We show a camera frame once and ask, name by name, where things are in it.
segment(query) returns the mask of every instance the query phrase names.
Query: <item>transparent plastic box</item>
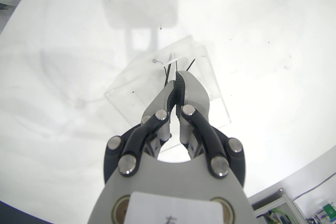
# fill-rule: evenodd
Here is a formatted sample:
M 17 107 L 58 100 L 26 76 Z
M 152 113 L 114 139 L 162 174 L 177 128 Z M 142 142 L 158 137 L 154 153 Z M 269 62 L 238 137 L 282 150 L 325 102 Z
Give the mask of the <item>transparent plastic box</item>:
M 209 95 L 209 122 L 221 128 L 231 122 L 219 89 L 211 61 L 204 45 L 187 36 L 153 54 L 130 63 L 115 79 L 105 97 L 131 126 L 138 125 L 148 105 L 163 89 L 165 69 L 171 63 L 168 81 L 175 79 L 178 70 L 190 69 Z

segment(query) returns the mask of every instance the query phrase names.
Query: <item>white table surface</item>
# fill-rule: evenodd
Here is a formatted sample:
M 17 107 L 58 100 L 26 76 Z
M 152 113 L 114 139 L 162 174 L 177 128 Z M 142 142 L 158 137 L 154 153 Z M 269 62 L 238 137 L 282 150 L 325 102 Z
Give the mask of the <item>white table surface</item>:
M 244 144 L 247 196 L 335 145 L 336 0 L 119 1 L 22 0 L 12 15 L 0 37 L 0 200 L 85 223 L 106 142 L 127 128 L 103 92 L 134 55 L 188 34 L 208 47 L 232 120 L 222 131 Z

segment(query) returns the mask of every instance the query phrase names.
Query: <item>green wire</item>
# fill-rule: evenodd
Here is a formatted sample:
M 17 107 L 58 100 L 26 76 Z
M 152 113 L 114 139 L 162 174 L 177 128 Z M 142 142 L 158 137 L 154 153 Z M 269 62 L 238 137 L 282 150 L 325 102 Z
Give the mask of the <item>green wire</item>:
M 279 211 L 278 209 L 271 209 L 271 212 L 279 212 L 279 213 L 281 213 L 283 216 L 287 215 L 287 216 L 291 219 L 291 221 L 293 222 L 293 224 L 296 224 L 295 221 L 294 221 L 294 219 L 293 219 L 290 215 L 288 215 L 288 214 L 286 214 L 286 213 L 284 213 L 284 212 L 282 212 L 282 211 Z

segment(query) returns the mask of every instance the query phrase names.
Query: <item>white label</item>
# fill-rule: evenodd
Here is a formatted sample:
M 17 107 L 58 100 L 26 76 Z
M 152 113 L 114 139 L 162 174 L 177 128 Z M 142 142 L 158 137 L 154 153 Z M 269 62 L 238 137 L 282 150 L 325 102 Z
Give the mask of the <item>white label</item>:
M 223 224 L 223 208 L 216 202 L 134 192 L 125 224 Z

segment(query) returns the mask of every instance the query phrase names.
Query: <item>metal frame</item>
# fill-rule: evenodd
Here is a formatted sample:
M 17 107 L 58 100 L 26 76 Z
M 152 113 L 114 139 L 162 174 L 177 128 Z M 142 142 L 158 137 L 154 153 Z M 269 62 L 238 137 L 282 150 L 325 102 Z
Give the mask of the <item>metal frame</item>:
M 293 202 L 293 200 L 287 196 L 287 194 L 285 193 L 285 190 L 283 188 L 279 189 L 279 194 L 281 195 L 281 197 L 279 199 L 277 199 L 277 200 L 275 200 L 275 201 L 273 201 L 273 202 L 255 210 L 254 211 L 255 216 L 260 217 L 263 214 L 270 211 L 271 209 L 275 209 L 278 206 L 281 206 L 283 204 L 287 204 L 289 206 L 289 208 L 291 209 L 291 211 L 293 212 L 296 219 L 299 221 L 298 224 L 307 224 L 307 220 L 304 217 L 302 211 L 297 206 L 297 204 L 295 204 Z

